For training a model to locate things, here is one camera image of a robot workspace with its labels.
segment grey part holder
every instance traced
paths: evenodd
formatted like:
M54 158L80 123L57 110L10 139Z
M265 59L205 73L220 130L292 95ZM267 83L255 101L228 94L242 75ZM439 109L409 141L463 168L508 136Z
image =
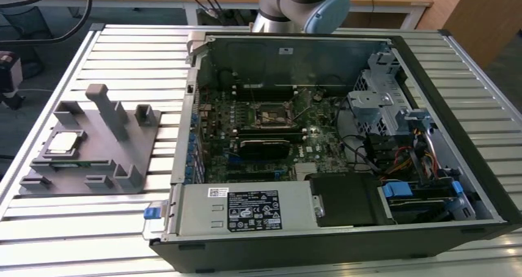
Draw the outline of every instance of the grey part holder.
M56 106L53 127L32 171L20 182L20 194L133 194L145 184L149 157L158 130L160 111L137 105L125 111L106 97L104 84L90 84L85 95L97 106L81 110L77 102ZM76 133L77 142L66 153L49 153L58 133Z

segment power supply label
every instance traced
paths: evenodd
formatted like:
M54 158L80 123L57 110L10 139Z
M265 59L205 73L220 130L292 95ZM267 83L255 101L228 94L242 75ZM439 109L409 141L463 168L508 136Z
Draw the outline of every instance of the power supply label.
M276 190L228 193L228 231L283 229Z

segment red cable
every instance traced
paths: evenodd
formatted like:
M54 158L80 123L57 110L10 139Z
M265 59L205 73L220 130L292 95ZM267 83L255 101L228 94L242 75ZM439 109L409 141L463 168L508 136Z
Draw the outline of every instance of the red cable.
M400 151L401 150L407 150L407 149L411 149L411 147L400 147L400 148L397 148L397 151L395 152L395 161L392 162L393 165L397 164Z

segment motherboard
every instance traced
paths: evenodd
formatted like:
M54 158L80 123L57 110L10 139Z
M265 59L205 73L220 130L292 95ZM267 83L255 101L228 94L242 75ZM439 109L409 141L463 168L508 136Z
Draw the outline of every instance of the motherboard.
M303 180L347 172L333 119L341 97L319 87L201 89L205 183Z

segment barcode sticker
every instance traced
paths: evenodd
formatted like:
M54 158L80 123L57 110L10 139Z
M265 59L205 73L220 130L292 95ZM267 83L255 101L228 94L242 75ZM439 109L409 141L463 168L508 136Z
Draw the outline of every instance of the barcode sticker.
M208 197L209 198L225 198L228 194L228 187L209 188Z

